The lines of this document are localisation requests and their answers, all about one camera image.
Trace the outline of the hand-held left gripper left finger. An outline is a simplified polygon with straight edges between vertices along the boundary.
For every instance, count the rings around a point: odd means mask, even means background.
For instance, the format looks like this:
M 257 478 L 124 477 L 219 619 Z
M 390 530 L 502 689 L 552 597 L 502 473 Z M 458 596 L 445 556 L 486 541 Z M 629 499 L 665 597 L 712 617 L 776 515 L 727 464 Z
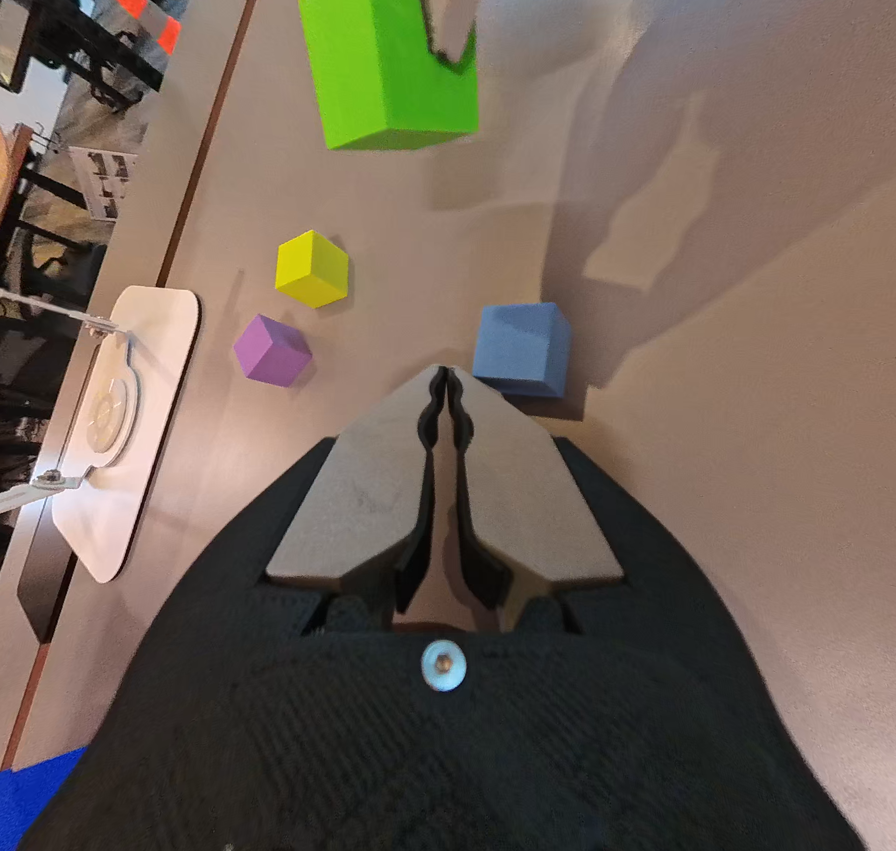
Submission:
M 404 613 L 427 574 L 447 369 L 426 367 L 336 438 L 266 567 L 274 583 Z

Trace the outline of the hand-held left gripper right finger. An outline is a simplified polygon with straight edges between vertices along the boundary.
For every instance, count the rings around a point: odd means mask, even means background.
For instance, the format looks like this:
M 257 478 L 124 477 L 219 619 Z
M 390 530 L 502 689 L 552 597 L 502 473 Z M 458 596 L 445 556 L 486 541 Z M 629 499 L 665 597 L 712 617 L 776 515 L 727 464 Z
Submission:
M 447 373 L 462 576 L 489 611 L 619 583 L 623 568 L 554 438 L 470 373 Z

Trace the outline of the green foam cube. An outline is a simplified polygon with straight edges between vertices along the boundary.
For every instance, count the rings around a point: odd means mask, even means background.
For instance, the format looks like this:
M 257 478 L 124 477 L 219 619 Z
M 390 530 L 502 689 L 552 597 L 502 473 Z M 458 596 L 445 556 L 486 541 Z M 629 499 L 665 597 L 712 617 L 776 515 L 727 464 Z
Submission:
M 421 0 L 298 0 L 325 144 L 418 150 L 477 132 L 476 38 L 429 47 Z

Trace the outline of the light blue foam cube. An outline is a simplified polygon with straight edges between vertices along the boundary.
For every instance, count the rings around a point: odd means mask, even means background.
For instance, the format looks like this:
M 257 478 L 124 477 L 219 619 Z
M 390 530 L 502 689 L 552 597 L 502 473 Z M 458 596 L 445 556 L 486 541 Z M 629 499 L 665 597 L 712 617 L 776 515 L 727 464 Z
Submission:
M 486 306 L 472 376 L 505 395 L 562 398 L 572 338 L 568 319 L 553 302 Z

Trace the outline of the purple foam cube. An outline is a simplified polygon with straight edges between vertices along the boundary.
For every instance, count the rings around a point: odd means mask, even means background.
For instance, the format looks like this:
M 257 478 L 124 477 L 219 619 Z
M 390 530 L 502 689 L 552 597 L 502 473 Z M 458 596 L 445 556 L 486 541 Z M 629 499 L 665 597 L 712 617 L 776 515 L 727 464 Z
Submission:
M 298 329 L 263 314 L 250 320 L 232 349 L 247 379 L 275 387 L 291 387 L 313 362 Z

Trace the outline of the yellow foam cube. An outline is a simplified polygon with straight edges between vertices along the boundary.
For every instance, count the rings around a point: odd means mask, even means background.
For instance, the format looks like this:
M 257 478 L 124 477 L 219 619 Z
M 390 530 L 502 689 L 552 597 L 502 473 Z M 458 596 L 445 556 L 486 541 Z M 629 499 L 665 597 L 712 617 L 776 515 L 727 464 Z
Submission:
M 274 287 L 311 309 L 340 302 L 350 289 L 349 256 L 319 232 L 303 232 L 279 245 Z

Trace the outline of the white document stand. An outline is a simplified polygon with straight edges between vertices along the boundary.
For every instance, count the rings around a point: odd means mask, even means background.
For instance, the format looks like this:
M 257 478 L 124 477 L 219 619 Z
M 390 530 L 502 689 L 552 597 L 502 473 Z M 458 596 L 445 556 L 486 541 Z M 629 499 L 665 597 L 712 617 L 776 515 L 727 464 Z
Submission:
M 53 499 L 52 520 L 98 584 L 118 576 L 200 322 L 188 290 L 128 286 L 108 318 L 39 307 L 102 336 L 59 464 L 2 492 L 2 513 Z

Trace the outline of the orange traffic cone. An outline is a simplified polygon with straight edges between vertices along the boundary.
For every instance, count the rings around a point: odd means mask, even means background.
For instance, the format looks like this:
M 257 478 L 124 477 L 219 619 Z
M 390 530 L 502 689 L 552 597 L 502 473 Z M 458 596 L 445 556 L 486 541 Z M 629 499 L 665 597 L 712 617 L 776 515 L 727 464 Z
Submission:
M 181 23 L 151 0 L 115 0 L 168 55 L 174 53 Z

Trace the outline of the printed paper sheet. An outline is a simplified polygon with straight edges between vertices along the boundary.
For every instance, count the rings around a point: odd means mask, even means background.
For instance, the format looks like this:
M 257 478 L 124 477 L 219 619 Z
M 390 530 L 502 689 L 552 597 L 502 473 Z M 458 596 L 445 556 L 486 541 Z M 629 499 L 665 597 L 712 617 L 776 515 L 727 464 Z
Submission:
M 120 217 L 139 156 L 78 147 L 70 147 L 68 154 L 91 218 L 115 223 Z

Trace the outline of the blue plastic bin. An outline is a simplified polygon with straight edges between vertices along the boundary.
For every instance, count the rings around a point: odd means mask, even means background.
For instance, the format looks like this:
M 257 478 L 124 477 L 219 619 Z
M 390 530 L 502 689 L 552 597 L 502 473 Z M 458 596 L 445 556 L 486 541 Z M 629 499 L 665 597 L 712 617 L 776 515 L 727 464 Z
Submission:
M 19 770 L 1 772 L 1 849 L 14 850 L 86 748 L 43 760 Z

